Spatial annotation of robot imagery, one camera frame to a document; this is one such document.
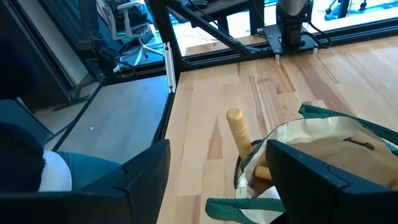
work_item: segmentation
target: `mounting plate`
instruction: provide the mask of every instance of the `mounting plate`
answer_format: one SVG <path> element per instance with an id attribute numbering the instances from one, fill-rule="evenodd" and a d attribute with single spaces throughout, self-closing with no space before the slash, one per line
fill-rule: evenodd
<path id="1" fill-rule="evenodd" d="M 287 55 L 298 52 L 306 52 L 318 47 L 317 43 L 315 43 L 315 41 L 307 35 L 302 36 L 302 45 L 295 47 L 284 47 L 282 46 L 280 41 L 281 34 L 278 25 L 265 26 L 264 28 L 262 28 L 262 30 L 268 40 L 272 51 L 276 55 Z"/>

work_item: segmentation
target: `wood grain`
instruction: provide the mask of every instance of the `wood grain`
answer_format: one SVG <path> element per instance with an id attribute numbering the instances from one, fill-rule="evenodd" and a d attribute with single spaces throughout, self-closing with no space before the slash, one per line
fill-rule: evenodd
<path id="1" fill-rule="evenodd" d="M 285 56 L 279 63 L 266 58 L 183 73 L 166 134 L 172 157 L 158 223 L 220 223 L 204 207 L 208 197 L 234 197 L 238 151 L 225 118 L 231 108 L 243 110 L 252 140 L 300 118 L 302 103 L 398 130 L 397 43 L 391 37 Z"/>

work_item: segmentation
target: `green strap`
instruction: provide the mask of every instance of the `green strap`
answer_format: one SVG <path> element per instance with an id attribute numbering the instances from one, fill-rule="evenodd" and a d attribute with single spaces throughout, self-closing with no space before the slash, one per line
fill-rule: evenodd
<path id="1" fill-rule="evenodd" d="M 285 212 L 282 201 L 275 198 L 209 198 L 206 202 L 205 211 L 210 218 L 215 220 L 257 224 L 246 217 L 239 209 Z"/>
<path id="2" fill-rule="evenodd" d="M 309 118 L 329 118 L 332 116 L 345 116 L 356 120 L 357 122 L 361 123 L 364 127 L 371 130 L 374 134 L 378 135 L 380 138 L 385 139 L 395 145 L 398 145 L 398 133 L 385 128 L 383 126 L 374 124 L 372 122 L 366 121 L 364 119 L 356 118 L 354 116 L 350 116 L 344 113 L 340 113 L 337 111 L 332 111 L 324 108 L 319 108 L 317 106 L 312 105 L 302 105 L 298 111 L 305 119 Z M 388 148 L 392 151 L 392 153 L 398 156 L 398 149 L 391 144 L 386 142 Z"/>

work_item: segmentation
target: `canvas tote bag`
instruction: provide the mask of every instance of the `canvas tote bag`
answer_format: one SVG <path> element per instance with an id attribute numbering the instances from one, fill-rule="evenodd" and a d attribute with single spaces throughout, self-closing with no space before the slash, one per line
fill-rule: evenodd
<path id="1" fill-rule="evenodd" d="M 238 159 L 235 199 L 209 198 L 206 213 L 216 220 L 269 224 L 285 212 L 275 187 L 251 188 L 254 169 L 266 164 L 266 142 L 275 139 L 340 169 L 398 190 L 398 133 L 347 114 L 302 105 L 304 119 L 281 124 L 256 141 L 245 160 Z"/>

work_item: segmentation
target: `cylindrical wooden block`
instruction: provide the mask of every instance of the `cylindrical wooden block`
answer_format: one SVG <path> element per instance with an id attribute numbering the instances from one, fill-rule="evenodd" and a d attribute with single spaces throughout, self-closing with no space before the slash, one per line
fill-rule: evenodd
<path id="1" fill-rule="evenodd" d="M 251 141 L 243 112 L 239 109 L 231 109 L 227 112 L 226 119 L 228 120 L 229 128 L 231 129 L 240 157 L 242 159 L 247 158 L 251 152 Z"/>
<path id="2" fill-rule="evenodd" d="M 252 146 L 252 147 L 251 147 L 251 150 L 252 150 L 252 151 L 255 150 L 256 147 L 257 147 L 257 145 Z M 267 162 L 267 161 L 264 161 L 264 164 L 263 164 L 263 165 L 266 166 L 266 167 L 268 167 L 268 162 Z"/>
<path id="3" fill-rule="evenodd" d="M 254 170 L 254 175 L 256 177 L 272 181 L 271 173 L 269 172 L 268 167 L 257 166 L 256 170 Z"/>

